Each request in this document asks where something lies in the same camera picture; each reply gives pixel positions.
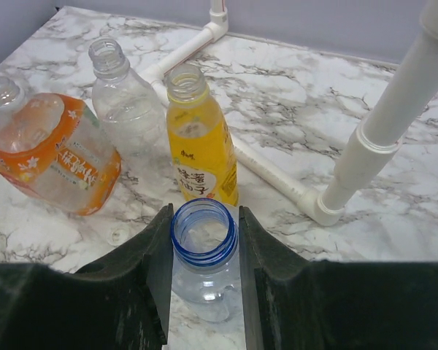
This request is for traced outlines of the yellow pomelo drink bottle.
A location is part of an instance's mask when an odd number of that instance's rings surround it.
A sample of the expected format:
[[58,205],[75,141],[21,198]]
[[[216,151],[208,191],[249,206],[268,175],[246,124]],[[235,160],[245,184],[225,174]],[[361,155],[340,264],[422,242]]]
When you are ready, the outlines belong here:
[[187,201],[237,206],[237,158],[222,109],[201,70],[184,63],[166,81],[166,126],[174,175]]

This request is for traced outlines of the small blue-label water bottle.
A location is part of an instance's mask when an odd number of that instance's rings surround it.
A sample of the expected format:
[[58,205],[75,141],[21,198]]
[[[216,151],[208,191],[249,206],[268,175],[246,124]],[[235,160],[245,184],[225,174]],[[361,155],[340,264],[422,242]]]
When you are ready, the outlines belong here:
[[242,302],[238,208],[193,199],[175,212],[170,235],[172,291],[204,321],[232,319]]

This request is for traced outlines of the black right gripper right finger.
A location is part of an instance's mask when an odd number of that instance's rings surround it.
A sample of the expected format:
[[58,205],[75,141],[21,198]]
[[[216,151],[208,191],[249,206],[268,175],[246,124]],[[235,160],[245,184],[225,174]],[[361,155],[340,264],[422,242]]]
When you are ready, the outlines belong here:
[[239,209],[248,349],[438,349],[438,262],[309,261]]

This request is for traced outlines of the white bottle cap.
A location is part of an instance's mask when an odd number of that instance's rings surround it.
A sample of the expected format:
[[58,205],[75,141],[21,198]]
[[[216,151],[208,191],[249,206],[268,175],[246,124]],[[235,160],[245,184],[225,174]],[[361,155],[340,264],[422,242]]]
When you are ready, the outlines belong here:
[[119,225],[114,227],[107,235],[107,242],[112,246],[120,246],[130,238],[130,229]]

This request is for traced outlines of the clear plastic bottle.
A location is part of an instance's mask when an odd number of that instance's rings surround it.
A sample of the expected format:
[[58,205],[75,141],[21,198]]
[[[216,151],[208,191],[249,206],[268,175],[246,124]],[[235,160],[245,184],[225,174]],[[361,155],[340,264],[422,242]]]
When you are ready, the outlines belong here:
[[131,68],[121,46],[102,37],[88,48],[96,81],[92,104],[105,133],[137,175],[171,168],[164,108],[152,86]]

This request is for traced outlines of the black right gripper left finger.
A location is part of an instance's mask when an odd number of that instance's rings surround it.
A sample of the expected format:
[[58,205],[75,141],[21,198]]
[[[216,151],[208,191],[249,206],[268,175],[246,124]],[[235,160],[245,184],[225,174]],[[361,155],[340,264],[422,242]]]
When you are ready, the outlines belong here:
[[0,263],[0,349],[161,349],[173,216],[164,206],[143,231],[74,273]]

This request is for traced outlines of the orange label squat bottle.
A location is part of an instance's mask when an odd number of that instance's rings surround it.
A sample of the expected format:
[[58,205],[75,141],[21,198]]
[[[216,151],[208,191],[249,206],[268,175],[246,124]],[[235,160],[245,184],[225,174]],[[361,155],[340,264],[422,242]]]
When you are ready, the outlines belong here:
[[0,77],[0,174],[19,191],[80,216],[102,208],[121,158],[87,104],[26,93]]

